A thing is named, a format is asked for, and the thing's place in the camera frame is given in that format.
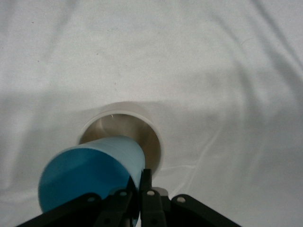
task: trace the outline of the light blue cup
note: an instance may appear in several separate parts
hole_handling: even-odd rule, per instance
[[[45,167],[39,182],[41,210],[47,212],[85,193],[106,198],[126,187],[129,177],[139,189],[145,158],[140,146],[125,136],[108,137],[62,151]]]

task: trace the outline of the white fabric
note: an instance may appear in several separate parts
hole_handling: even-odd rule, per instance
[[[243,227],[302,226],[300,0],[0,1],[0,226],[107,104],[164,142],[153,181]]]

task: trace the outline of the white cloth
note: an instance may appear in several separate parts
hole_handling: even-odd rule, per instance
[[[40,174],[107,104],[145,108],[153,185],[243,227],[302,226],[299,0],[0,2],[0,226],[41,213]]]

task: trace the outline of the white tablecloth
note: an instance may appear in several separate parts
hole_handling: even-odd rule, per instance
[[[300,0],[0,2],[0,226],[107,104],[152,116],[153,180],[243,227],[303,222]]]

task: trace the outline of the blue cup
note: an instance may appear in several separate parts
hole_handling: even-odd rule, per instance
[[[129,177],[139,190],[144,165],[141,147],[125,136],[68,148],[55,156],[41,175],[41,210],[47,212],[89,192],[105,199],[115,189],[125,188]]]

